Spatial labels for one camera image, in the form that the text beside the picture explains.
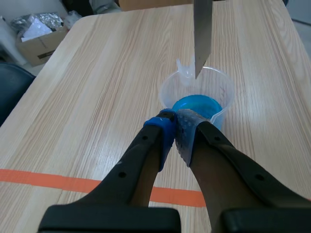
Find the knife blade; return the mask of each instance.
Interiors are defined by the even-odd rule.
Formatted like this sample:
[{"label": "knife blade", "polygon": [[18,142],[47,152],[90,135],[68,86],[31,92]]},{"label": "knife blade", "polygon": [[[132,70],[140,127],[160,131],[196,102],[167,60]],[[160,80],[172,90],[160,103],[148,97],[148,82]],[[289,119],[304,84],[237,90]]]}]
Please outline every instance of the knife blade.
[{"label": "knife blade", "polygon": [[213,0],[193,0],[195,78],[211,52],[212,12]]}]

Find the plastic bag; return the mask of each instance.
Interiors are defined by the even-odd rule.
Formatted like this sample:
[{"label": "plastic bag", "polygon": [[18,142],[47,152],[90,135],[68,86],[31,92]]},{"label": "plastic bag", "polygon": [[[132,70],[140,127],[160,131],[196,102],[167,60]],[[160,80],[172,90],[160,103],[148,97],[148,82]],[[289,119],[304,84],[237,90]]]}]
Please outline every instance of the plastic bag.
[{"label": "plastic bag", "polygon": [[64,24],[68,29],[72,28],[74,23],[81,19],[82,16],[78,14],[76,11],[70,11],[68,15],[64,19]]}]

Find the black chair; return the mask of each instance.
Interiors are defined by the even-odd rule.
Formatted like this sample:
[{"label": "black chair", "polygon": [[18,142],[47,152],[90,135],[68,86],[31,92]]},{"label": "black chair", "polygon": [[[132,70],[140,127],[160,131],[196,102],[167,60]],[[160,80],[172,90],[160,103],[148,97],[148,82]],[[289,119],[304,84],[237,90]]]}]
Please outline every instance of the black chair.
[{"label": "black chair", "polygon": [[23,68],[0,62],[0,126],[4,123],[35,76]]}]

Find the aluminum foil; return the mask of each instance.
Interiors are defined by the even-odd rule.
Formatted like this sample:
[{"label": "aluminum foil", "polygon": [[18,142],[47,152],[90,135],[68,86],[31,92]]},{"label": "aluminum foil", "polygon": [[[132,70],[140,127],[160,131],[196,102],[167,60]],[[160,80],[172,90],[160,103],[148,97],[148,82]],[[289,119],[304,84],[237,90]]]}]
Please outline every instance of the aluminum foil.
[{"label": "aluminum foil", "polygon": [[57,12],[40,13],[40,14],[20,16],[13,19],[10,22],[10,25],[13,28],[13,30],[16,31],[16,33],[19,33],[28,29],[28,27],[30,26],[28,21],[30,16],[37,17],[42,23],[51,28],[53,32],[56,31],[56,28],[64,25],[62,19],[58,16]]}]

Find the wooden table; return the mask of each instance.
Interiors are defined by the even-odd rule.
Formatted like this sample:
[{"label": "wooden table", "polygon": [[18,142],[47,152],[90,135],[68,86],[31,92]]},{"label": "wooden table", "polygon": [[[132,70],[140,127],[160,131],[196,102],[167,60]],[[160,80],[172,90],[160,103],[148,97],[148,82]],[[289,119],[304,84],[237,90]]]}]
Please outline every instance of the wooden table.
[{"label": "wooden table", "polygon": [[[79,20],[0,128],[0,231],[34,233],[46,208],[89,192],[120,159],[177,58],[193,54],[192,6]],[[214,3],[207,66],[236,98],[224,134],[311,198],[311,65],[281,0]],[[208,232],[199,186],[175,146],[151,206],[176,208],[183,232]]]}]

